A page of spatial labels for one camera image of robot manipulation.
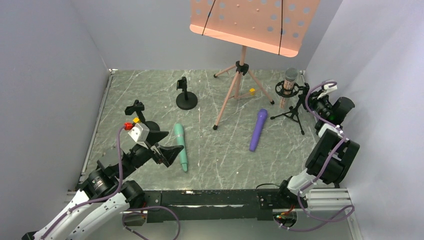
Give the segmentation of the glittery rhinestone microphone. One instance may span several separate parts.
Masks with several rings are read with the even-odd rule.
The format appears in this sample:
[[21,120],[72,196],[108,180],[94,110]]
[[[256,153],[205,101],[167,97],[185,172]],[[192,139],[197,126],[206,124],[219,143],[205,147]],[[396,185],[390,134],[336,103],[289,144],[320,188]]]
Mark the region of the glittery rhinestone microphone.
[[284,83],[282,84],[283,92],[282,98],[280,101],[280,108],[284,109],[287,103],[287,97],[292,93],[294,88],[294,83],[298,77],[298,70],[296,68],[290,67],[285,71]]

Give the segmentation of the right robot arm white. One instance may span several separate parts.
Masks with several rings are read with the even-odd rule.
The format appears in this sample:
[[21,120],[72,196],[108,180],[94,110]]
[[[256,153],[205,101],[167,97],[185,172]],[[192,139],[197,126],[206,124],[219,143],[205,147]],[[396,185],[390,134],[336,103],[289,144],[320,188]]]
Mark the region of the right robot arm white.
[[306,204],[306,193],[315,188],[317,183],[339,184],[346,176],[360,145],[342,137],[342,122],[355,105],[347,97],[339,97],[330,103],[326,95],[322,98],[300,98],[297,107],[314,111],[321,119],[315,129],[319,141],[307,158],[304,170],[296,176],[283,180],[278,192],[272,198],[274,203],[283,208],[296,207],[298,202]]

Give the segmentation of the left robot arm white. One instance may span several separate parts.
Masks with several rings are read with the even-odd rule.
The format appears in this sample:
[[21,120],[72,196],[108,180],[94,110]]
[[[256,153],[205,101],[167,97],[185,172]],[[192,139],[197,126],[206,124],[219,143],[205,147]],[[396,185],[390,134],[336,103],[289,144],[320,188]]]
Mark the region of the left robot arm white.
[[127,122],[121,130],[133,139],[133,148],[124,153],[117,136],[117,164],[103,166],[99,162],[66,207],[40,230],[25,233],[23,240],[84,240],[122,212],[142,214],[161,208],[160,197],[145,193],[137,182],[125,179],[149,160],[170,167],[184,146],[160,145],[169,132],[150,130],[144,124]]

